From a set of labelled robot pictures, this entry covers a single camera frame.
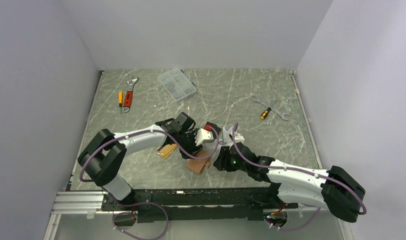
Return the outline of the tan leather card holder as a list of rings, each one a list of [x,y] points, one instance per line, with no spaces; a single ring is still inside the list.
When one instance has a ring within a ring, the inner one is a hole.
[[[210,160],[210,152],[202,150],[199,152],[196,157],[198,158],[204,158],[204,159],[189,159],[186,163],[186,167],[197,173],[201,174],[205,169],[208,169],[211,167],[211,160]]]

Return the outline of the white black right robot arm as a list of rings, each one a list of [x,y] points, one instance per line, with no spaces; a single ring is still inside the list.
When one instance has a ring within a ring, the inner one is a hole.
[[[273,208],[303,204],[329,210],[338,219],[354,223],[361,215],[364,188],[343,168],[310,169],[253,153],[242,143],[223,146],[214,162],[219,171],[243,171],[270,186],[260,204]]]

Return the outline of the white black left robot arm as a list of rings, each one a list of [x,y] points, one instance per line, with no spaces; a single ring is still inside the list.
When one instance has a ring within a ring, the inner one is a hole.
[[[126,156],[176,144],[182,158],[190,159],[202,150],[204,140],[212,139],[211,132],[196,128],[195,121],[184,112],[140,130],[112,133],[105,128],[79,154],[80,180],[84,181],[83,174],[87,174],[95,185],[113,196],[120,209],[128,210],[135,203],[135,191],[119,174]]]

